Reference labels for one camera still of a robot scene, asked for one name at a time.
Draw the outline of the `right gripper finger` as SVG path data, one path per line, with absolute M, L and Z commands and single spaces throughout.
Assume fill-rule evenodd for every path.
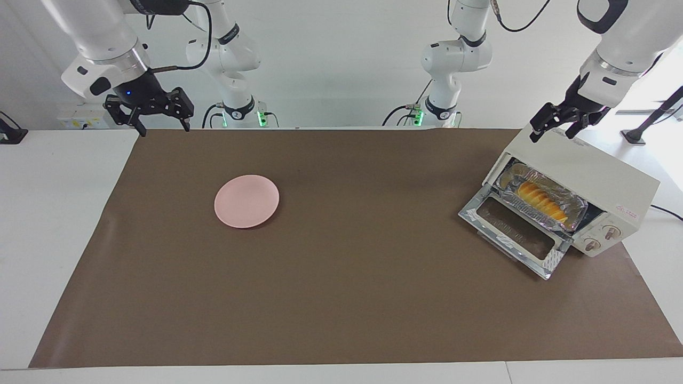
M 141 109 L 139 107 L 129 107 L 122 102 L 120 97 L 107 95 L 104 108 L 115 124 L 135 129 L 142 138 L 146 137 L 147 129 L 140 121 Z
M 190 120 L 194 116 L 194 104 L 181 87 L 176 87 L 170 92 L 165 92 L 163 89 L 161 91 L 160 103 L 163 116 L 178 120 L 182 129 L 188 133 L 191 129 Z

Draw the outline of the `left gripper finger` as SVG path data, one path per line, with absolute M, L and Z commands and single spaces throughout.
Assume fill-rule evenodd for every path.
M 531 141 L 537 143 L 547 131 L 556 128 L 561 124 L 558 117 L 558 108 L 552 103 L 547 102 L 530 120 Z
M 570 119 L 571 125 L 567 129 L 567 138 L 575 138 L 581 131 L 589 126 L 595 126 L 610 112 L 610 107 L 604 107 L 600 111 L 585 113 L 577 111 L 575 116 Z

